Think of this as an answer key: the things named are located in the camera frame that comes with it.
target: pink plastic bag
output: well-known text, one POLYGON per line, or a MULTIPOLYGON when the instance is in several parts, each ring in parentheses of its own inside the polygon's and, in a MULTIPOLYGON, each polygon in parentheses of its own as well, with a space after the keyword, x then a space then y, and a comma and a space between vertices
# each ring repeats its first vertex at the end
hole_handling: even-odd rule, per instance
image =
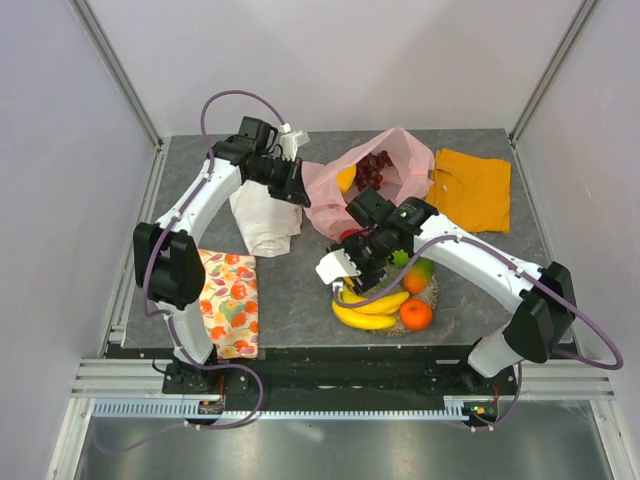
POLYGON ((425 198, 429 187, 429 171, 433 170, 433 153, 409 132, 392 128, 367 143, 355 147, 328 165, 303 162, 302 178, 311 199, 305 212, 314 228, 332 240, 338 240, 345 230, 360 229, 345 207, 359 192, 355 185, 343 194, 338 188, 338 173, 358 163, 370 152, 386 150, 393 167, 382 170, 384 180, 380 194, 396 205, 407 197, 425 198))

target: black base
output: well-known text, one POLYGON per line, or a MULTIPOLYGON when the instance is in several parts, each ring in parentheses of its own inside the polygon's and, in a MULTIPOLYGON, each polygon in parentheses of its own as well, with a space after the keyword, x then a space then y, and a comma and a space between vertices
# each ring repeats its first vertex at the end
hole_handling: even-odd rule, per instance
MULTIPOLYGON (((387 411, 440 410, 443 396, 493 396, 493 384, 501 394, 513 395, 513 369, 493 379, 477 377, 462 363, 442 363, 466 358, 470 346, 440 347, 335 347, 267 348, 261 360, 239 360, 260 376, 265 386, 265 411, 387 411)), ((155 358, 171 356, 171 350, 154 350, 155 358)), ((111 358, 140 358, 151 351, 111 350, 111 358)), ((219 378, 187 376, 183 364, 171 363, 163 385, 166 394, 216 394, 219 378)), ((226 408, 251 410, 258 399, 255 380, 246 372, 224 375, 226 408)))
MULTIPOLYGON (((217 365, 216 356, 214 348, 204 365, 217 365)), ((172 363, 167 365, 165 371, 162 393, 166 395, 208 393, 217 388, 220 374, 219 371, 201 370, 172 356, 172 363)))

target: table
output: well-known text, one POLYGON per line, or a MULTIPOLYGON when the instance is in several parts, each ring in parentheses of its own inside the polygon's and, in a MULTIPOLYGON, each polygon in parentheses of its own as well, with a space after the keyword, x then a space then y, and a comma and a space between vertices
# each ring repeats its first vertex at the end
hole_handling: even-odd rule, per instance
MULTIPOLYGON (((311 142, 301 148, 300 156, 304 160, 327 163, 378 133, 312 132, 311 142)), ((417 130, 411 133, 434 153, 440 148, 450 148, 514 162, 507 134, 502 129, 417 130)), ((154 218, 173 206, 193 181, 202 166, 204 154, 200 136, 171 139, 154 218)), ((522 259, 543 265, 547 262, 528 191, 515 164, 511 177, 511 233, 484 233, 479 237, 522 259)), ((510 319, 495 299, 438 265, 440 297, 429 329, 402 337, 385 337, 347 327, 333 315, 331 292, 314 270, 330 243, 305 217, 302 234, 292 239, 288 255, 258 259, 261 347, 470 345, 510 319)), ((199 247, 247 253, 228 202, 207 228, 199 247)), ((171 347, 164 321, 142 315, 139 289, 134 292, 132 301, 124 347, 171 347)))

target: lemon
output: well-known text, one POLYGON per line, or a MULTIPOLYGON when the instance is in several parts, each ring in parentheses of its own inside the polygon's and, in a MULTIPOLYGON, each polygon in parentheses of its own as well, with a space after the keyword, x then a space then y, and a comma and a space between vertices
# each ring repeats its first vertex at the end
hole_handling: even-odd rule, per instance
POLYGON ((341 171, 336 177, 338 182, 338 188, 342 193, 347 193, 353 184, 353 179, 356 178, 356 166, 351 165, 341 171))

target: banana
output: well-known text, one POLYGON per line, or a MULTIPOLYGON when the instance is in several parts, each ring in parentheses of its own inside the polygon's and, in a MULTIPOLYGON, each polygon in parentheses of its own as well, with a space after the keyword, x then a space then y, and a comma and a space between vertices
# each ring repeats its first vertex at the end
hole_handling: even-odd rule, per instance
POLYGON ((384 330, 396 323, 396 319, 389 315, 365 315, 364 313, 355 312, 352 308, 341 307, 335 301, 331 302, 331 308, 333 308, 333 313, 342 323, 353 328, 384 330))
MULTIPOLYGON (((409 292, 401 292, 393 295, 387 295, 376 300, 364 307, 356 307, 351 310, 358 313, 365 313, 367 315, 393 315, 400 310, 400 305, 406 302, 410 297, 409 292)), ((360 297, 353 293, 349 288, 342 290, 342 301, 344 303, 358 303, 366 300, 365 297, 360 297)))

